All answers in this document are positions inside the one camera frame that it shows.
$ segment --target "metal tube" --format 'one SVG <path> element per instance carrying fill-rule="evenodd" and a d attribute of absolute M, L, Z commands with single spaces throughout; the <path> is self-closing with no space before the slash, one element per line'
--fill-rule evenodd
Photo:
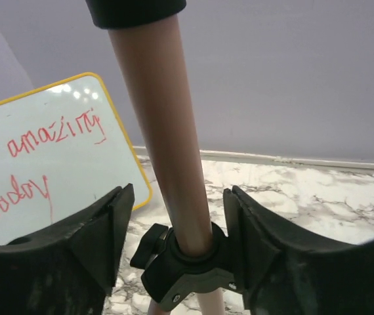
<path fill-rule="evenodd" d="M 177 16 L 110 30 L 177 242 L 206 253 L 211 220 Z M 222 291 L 198 295 L 204 315 L 224 314 Z M 151 315 L 165 314 L 152 301 Z"/>

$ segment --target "white trim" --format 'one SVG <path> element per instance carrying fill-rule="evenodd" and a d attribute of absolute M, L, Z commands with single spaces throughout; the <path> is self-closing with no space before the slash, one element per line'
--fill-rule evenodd
<path fill-rule="evenodd" d="M 148 152 L 144 146 L 133 147 L 139 156 L 147 156 Z M 366 171 L 374 171 L 374 163 L 366 162 L 349 162 L 349 161 L 327 161 L 322 159 L 297 159 L 279 156 L 264 156 L 260 154 L 222 152 L 200 150 L 202 159 L 229 161 L 236 163 L 253 163 L 253 164 L 275 164 L 275 165 L 294 165 L 303 166 L 310 165 L 316 167 L 329 167 L 341 169 L 363 169 Z"/>

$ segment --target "marble floor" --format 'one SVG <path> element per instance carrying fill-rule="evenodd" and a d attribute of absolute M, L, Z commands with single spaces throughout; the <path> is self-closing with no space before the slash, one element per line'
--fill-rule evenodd
<path fill-rule="evenodd" d="M 141 162 L 152 183 L 154 196 L 131 219 L 119 277 L 113 295 L 107 299 L 104 315 L 145 314 L 150 298 L 140 281 L 141 271 L 129 266 L 142 235 L 153 225 L 170 225 L 150 162 Z M 353 172 L 309 167 L 255 165 L 203 161 L 211 217 L 225 227 L 222 191 L 238 185 L 251 197 L 279 215 L 313 232 L 349 243 L 374 238 L 374 172 Z M 241 296 L 224 293 L 226 313 L 248 314 Z M 189 297 L 173 315 L 201 314 L 197 301 Z"/>

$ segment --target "black plastic joint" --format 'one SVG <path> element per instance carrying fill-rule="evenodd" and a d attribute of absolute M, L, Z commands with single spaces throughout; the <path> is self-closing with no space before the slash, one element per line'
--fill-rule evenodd
<path fill-rule="evenodd" d="M 236 291 L 228 237 L 212 223 L 213 246 L 201 257 L 184 255 L 173 229 L 154 224 L 142 237 L 131 266 L 145 270 L 141 279 L 162 310 L 172 311 L 191 293 L 209 293 L 220 287 Z"/>

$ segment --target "yellow whiteboard frame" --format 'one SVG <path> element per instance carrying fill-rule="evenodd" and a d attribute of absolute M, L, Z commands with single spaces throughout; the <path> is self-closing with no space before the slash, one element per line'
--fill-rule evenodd
<path fill-rule="evenodd" d="M 148 177 L 146 176 L 146 174 L 145 174 L 145 172 L 143 170 L 143 167 L 140 164 L 139 159 L 137 158 L 135 149 L 133 148 L 132 142 L 129 139 L 129 136 L 128 136 L 127 132 L 126 132 L 126 129 L 124 128 L 123 122 L 120 119 L 120 116 L 119 116 L 119 114 L 117 112 L 117 109 L 115 108 L 115 106 L 113 104 L 111 96 L 110 96 L 110 94 L 107 91 L 106 85 L 104 84 L 104 81 L 101 79 L 101 77 L 98 74 L 93 73 L 93 72 L 84 72 L 84 73 L 75 75 L 73 77 L 69 77 L 67 79 L 63 79 L 63 80 L 51 83 L 49 85 L 45 85 L 44 87 L 39 87 L 39 88 L 34 89 L 32 91 L 28 91 L 28 92 L 25 92 L 25 93 L 22 93 L 22 94 L 19 94 L 19 95 L 7 98 L 5 100 L 1 100 L 0 101 L 0 105 L 4 105 L 6 103 L 13 102 L 14 100 L 19 100 L 19 99 L 24 98 L 26 96 L 30 96 L 32 94 L 35 94 L 35 93 L 38 93 L 38 92 L 41 92 L 41 91 L 45 91 L 47 89 L 50 89 L 51 87 L 55 87 L 57 85 L 62 85 L 62 84 L 68 83 L 70 81 L 74 81 L 76 79 L 80 79 L 81 77 L 88 77 L 88 76 L 95 77 L 100 82 L 101 88 L 102 88 L 102 90 L 104 91 L 104 93 L 105 93 L 105 95 L 107 97 L 108 104 L 110 104 L 110 107 L 111 107 L 111 109 L 112 109 L 112 111 L 114 113 L 114 116 L 117 119 L 117 122 L 118 122 L 118 124 L 120 126 L 120 129 L 123 132 L 124 138 L 125 138 L 127 144 L 129 145 L 130 151 L 132 152 L 132 155 L 135 158 L 135 161 L 136 161 L 136 164 L 137 164 L 137 166 L 138 166 L 138 168 L 140 170 L 140 173 L 142 174 L 142 177 L 143 177 L 143 179 L 144 179 L 144 181 L 145 181 L 145 183 L 146 183 L 146 185 L 148 187 L 148 190 L 149 190 L 148 199 L 146 201 L 140 203 L 136 207 L 133 207 L 133 211 L 134 211 L 134 210 L 136 210 L 136 209 L 138 209 L 140 207 L 143 207 L 144 205 L 146 205 L 146 204 L 148 204 L 150 202 L 150 200 L 152 199 L 153 190 L 152 190 L 152 187 L 150 186 Z"/>

